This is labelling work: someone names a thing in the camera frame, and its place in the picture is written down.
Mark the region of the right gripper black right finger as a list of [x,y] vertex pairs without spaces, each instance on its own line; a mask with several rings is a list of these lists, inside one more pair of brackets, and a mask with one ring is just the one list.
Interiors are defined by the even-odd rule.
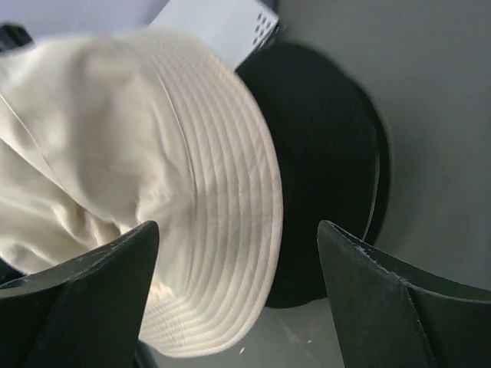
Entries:
[[346,367],[488,367],[490,292],[423,271],[332,222],[318,250]]

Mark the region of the cream bucket hat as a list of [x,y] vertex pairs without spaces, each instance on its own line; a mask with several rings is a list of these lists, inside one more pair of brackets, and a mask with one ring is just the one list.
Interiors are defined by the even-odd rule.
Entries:
[[259,105],[201,41],[149,27],[2,53],[2,260],[34,274],[154,221],[140,338],[161,354],[219,353],[252,329],[283,212]]

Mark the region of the black bucket hat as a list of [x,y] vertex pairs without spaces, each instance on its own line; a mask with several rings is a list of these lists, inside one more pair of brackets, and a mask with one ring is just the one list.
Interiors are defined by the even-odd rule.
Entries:
[[266,304],[323,299],[318,224],[331,221],[369,244],[381,232],[391,181],[385,127],[362,86],[304,45],[274,44],[237,74],[269,127],[282,177],[281,250]]

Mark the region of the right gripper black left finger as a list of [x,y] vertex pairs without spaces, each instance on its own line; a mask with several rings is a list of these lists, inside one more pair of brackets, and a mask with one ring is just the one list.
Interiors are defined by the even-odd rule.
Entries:
[[145,222],[46,271],[1,263],[3,367],[155,367],[139,341],[159,230]]

